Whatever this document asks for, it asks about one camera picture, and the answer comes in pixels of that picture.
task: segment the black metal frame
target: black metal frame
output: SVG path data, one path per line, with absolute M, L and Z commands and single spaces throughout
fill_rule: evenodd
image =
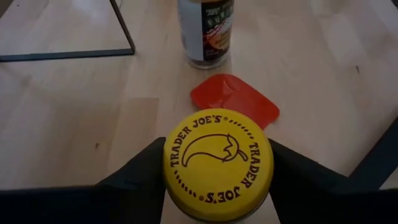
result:
M 134 55 L 136 53 L 136 46 L 131 39 L 129 29 L 124 23 L 122 14 L 115 0 L 109 0 L 113 11 L 118 18 L 120 26 L 124 35 L 129 42 L 129 49 L 113 49 L 113 50 L 88 50 L 76 52 L 58 52 L 58 53 L 39 53 L 39 54 L 22 54 L 22 55 L 0 55 L 1 62 L 22 62 L 22 61 L 35 61 L 35 60 L 56 60 L 56 59 L 69 59 L 69 58 L 93 58 L 93 57 L 114 57 Z

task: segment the yellow lid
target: yellow lid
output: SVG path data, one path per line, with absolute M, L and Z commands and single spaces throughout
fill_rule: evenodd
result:
M 268 194 L 271 146 L 259 126 L 235 111 L 199 111 L 172 131 L 164 175 L 176 205 L 188 215 L 227 222 L 250 214 Z

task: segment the table surface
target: table surface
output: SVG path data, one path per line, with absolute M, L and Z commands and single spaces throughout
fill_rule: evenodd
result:
M 280 108 L 268 137 L 349 175 L 398 115 L 398 11 L 235 2 L 230 58 L 214 70 L 186 63 L 176 0 L 118 2 L 135 56 L 1 63 L 0 188 L 96 183 L 197 111 L 189 92 L 220 72 Z M 18 0 L 0 19 L 3 55 L 116 48 L 128 43 L 108 0 Z M 245 223 L 259 220 L 278 222 L 270 197 Z M 167 196 L 162 222 L 194 221 Z

